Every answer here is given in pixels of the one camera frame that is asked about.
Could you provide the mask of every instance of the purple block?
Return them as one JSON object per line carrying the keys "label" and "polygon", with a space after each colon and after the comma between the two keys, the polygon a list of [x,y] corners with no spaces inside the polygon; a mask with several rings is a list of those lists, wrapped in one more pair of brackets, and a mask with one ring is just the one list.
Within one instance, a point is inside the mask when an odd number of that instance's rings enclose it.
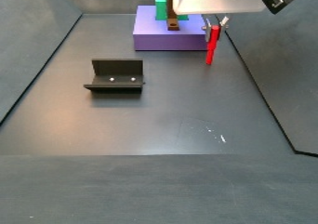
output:
{"label": "purple block", "polygon": [[168,31],[167,22],[155,20],[155,6],[138,6],[134,24],[135,50],[206,50],[203,19],[188,15],[179,20],[180,31]]}

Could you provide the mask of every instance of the gray table surface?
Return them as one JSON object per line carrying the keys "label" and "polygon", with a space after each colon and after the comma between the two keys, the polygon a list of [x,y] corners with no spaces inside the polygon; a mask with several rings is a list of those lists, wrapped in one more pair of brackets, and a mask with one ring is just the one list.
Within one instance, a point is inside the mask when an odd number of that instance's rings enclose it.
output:
{"label": "gray table surface", "polygon": [[[132,48],[135,15],[84,15],[0,127],[1,154],[278,154],[290,144],[226,37],[205,52]],[[144,61],[142,95],[100,95],[91,59]]]}

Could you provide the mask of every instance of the black bracket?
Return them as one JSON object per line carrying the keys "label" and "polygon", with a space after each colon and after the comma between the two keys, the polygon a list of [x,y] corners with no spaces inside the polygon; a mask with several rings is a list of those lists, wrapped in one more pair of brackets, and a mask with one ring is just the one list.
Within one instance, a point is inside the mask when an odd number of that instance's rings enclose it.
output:
{"label": "black bracket", "polygon": [[92,59],[95,79],[84,87],[92,91],[140,90],[144,84],[142,59]]}

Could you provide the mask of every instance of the gray floor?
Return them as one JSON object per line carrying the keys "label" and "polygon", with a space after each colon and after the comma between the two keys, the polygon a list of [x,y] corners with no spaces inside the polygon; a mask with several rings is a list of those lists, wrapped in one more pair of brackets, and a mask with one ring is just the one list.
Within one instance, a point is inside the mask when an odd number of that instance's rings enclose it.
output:
{"label": "gray floor", "polygon": [[[134,15],[86,15],[0,128],[1,154],[291,153],[223,37],[205,52],[135,52]],[[94,95],[91,59],[144,60],[142,95]]]}
{"label": "gray floor", "polygon": [[[132,23],[83,17],[0,127],[1,221],[317,223],[317,158],[293,154],[227,39],[206,67],[205,52],[134,52]],[[82,87],[108,57],[144,59],[142,96]]]}
{"label": "gray floor", "polygon": [[295,155],[1,157],[1,222],[315,224],[317,164]]}

